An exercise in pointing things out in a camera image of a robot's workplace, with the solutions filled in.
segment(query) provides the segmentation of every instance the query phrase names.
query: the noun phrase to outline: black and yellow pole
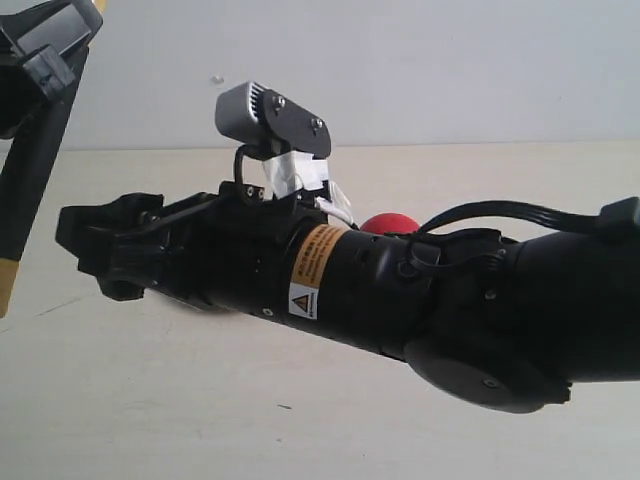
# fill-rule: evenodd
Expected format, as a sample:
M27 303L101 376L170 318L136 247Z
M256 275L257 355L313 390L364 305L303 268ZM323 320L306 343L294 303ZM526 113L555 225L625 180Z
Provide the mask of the black and yellow pole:
M101 25L90 0L53 0L0 17L0 39L18 54L4 78L0 117L22 117L13 129L8 127L14 118L0 118L5 135L13 137L0 173L0 318L62 143L89 42ZM70 38L66 33L74 28L78 35Z

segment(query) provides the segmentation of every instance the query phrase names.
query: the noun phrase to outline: screw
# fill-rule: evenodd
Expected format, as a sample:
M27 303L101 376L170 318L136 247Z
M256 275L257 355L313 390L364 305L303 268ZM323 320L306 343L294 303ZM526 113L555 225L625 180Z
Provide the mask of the screw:
M282 95L273 97L273 107L276 109L276 112L280 109L283 109L286 104L287 104L287 101L284 99Z
M482 384L487 388L494 388L495 389L495 388L500 387L498 382L496 382L495 380L491 380L490 378L487 378L487 379L483 380Z

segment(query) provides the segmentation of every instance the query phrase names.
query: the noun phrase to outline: orange warning sticker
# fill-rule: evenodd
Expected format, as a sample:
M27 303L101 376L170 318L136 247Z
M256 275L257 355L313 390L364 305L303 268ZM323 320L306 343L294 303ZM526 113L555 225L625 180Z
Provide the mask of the orange warning sticker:
M289 284L289 313L310 320L318 319L320 281L331 252L345 232L347 230L342 228L320 225L305 239Z
M298 252L291 282L319 288L329 255L346 231L331 225L314 228Z

